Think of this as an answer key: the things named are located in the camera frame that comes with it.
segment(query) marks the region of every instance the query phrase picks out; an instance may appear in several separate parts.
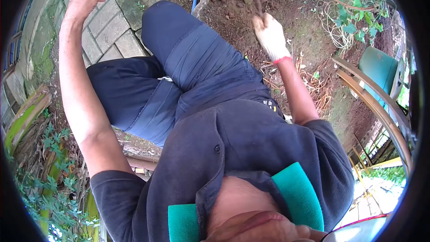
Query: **navy blue pants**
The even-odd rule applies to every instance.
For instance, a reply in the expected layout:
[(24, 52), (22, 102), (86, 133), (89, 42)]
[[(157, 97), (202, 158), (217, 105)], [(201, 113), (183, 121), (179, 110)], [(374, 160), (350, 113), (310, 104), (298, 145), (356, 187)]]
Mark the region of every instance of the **navy blue pants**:
[[(111, 125), (163, 146), (176, 121), (230, 99), (253, 99), (282, 116), (261, 73), (179, 5), (148, 8), (142, 40), (153, 56), (87, 68)], [(173, 82), (158, 79), (164, 76)]]

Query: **dry grass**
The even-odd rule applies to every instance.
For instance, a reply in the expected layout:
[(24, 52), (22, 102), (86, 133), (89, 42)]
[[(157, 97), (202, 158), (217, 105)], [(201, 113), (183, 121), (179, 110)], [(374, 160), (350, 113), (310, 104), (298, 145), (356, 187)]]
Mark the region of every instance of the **dry grass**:
[[(319, 65), (316, 71), (321, 73), (321, 70), (329, 61), (330, 59)], [(309, 90), (310, 97), (312, 97), (316, 107), (316, 112), (318, 112), (322, 119), (326, 119), (330, 115), (329, 107), (330, 102), (333, 99), (331, 96), (331, 92), (333, 91), (331, 75), (328, 74), (325, 79), (322, 79), (321, 77), (315, 78), (313, 73), (308, 73), (305, 70), (300, 69), (301, 62), (302, 57), (300, 57), (300, 60), (297, 60), (296, 62), (296, 70), (303, 79), (303, 83), (306, 85), (306, 88)]]
[[(273, 82), (271, 82), (273, 70), (276, 69), (275, 66), (271, 62), (266, 62), (266, 65), (260, 67), (260, 71), (263, 75), (269, 75), (270, 79), (263, 78), (263, 80), (272, 88), (277, 90), (285, 90), (284, 86), (277, 86)], [(333, 99), (331, 96), (331, 92), (333, 91), (333, 82), (331, 80), (331, 73), (324, 78), (314, 78), (314, 73), (308, 73), (304, 69), (300, 68), (300, 65), (303, 62), (303, 57), (299, 56), (296, 60), (295, 68), (297, 73), (303, 80), (306, 88), (309, 91), (310, 97), (312, 98), (316, 111), (320, 115), (322, 119), (327, 119), (330, 115), (330, 102)], [(319, 65), (316, 71), (321, 73), (321, 70), (324, 69), (325, 65), (330, 62), (330, 59), (327, 59), (324, 63)]]

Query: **red glove cuff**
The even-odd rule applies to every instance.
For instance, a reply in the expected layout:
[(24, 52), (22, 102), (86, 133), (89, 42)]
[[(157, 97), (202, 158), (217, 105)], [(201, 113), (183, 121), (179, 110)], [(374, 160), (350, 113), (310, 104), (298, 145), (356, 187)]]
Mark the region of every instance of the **red glove cuff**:
[(276, 66), (276, 64), (277, 64), (277, 63), (279, 63), (279, 62), (284, 62), (284, 61), (292, 62), (292, 60), (291, 60), (291, 56), (284, 56), (284, 57), (282, 57), (282, 58), (279, 58), (279, 59), (277, 59), (277, 60), (273, 61), (273, 65), (275, 65), (275, 66)]

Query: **person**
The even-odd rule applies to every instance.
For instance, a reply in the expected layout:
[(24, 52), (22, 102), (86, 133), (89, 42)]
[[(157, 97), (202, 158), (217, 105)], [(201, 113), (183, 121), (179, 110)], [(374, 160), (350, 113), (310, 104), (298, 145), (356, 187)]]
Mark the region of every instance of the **person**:
[[(319, 241), (333, 229), (352, 202), (351, 165), (270, 14), (254, 17), (254, 30), (281, 74), (293, 124), (239, 51), (168, 1), (142, 17), (154, 56), (85, 69), (83, 23), (103, 1), (70, 0), (59, 75), (114, 241)], [(163, 146), (148, 182), (132, 172), (112, 125)]]

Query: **green backpack strap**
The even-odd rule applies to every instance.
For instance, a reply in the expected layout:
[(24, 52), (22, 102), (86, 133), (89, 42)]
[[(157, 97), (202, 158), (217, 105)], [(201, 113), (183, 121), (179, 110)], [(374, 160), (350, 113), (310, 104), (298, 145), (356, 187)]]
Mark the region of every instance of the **green backpack strap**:
[[(272, 176), (287, 203), (292, 222), (324, 231), (324, 218), (314, 187), (298, 162)], [(199, 242), (196, 204), (170, 205), (170, 242)]]
[(324, 231), (324, 218), (314, 187), (298, 162), (272, 176), (287, 203), (292, 222)]
[(167, 215), (171, 242), (199, 242), (196, 204), (170, 205)]

